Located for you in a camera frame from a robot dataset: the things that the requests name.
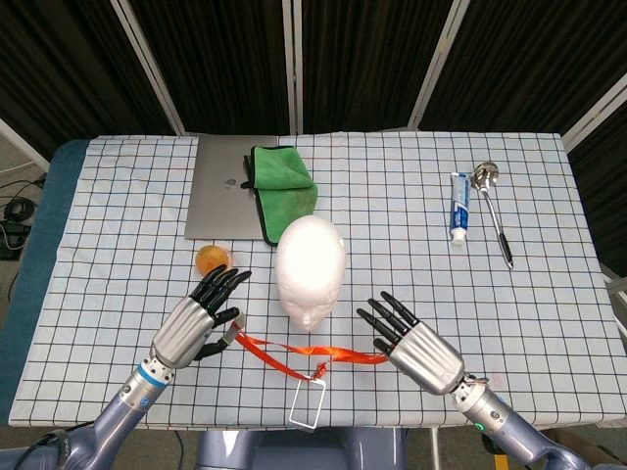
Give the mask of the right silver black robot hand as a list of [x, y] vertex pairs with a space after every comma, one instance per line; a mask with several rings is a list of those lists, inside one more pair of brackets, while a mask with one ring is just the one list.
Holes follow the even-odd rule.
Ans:
[[381, 297], [367, 301], [371, 311], [357, 310], [378, 333], [374, 347], [428, 393], [451, 393], [464, 375], [459, 352], [391, 294]]

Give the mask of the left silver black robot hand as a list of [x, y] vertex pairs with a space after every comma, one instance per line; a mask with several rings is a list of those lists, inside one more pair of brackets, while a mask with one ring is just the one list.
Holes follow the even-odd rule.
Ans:
[[222, 353], [246, 325], [236, 306], [223, 308], [231, 293], [251, 276], [222, 264], [174, 307], [154, 336], [150, 355], [170, 369]]

